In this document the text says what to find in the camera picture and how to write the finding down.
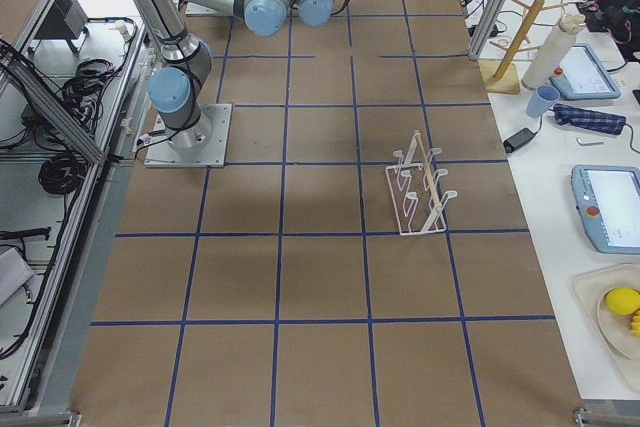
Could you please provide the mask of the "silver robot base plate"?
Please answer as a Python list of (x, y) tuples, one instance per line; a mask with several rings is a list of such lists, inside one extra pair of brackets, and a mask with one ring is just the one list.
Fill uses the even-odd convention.
[(144, 165), (148, 168), (222, 168), (225, 164), (232, 116), (231, 104), (201, 105), (199, 122), (178, 133), (171, 141), (172, 130), (152, 140), (146, 149)]

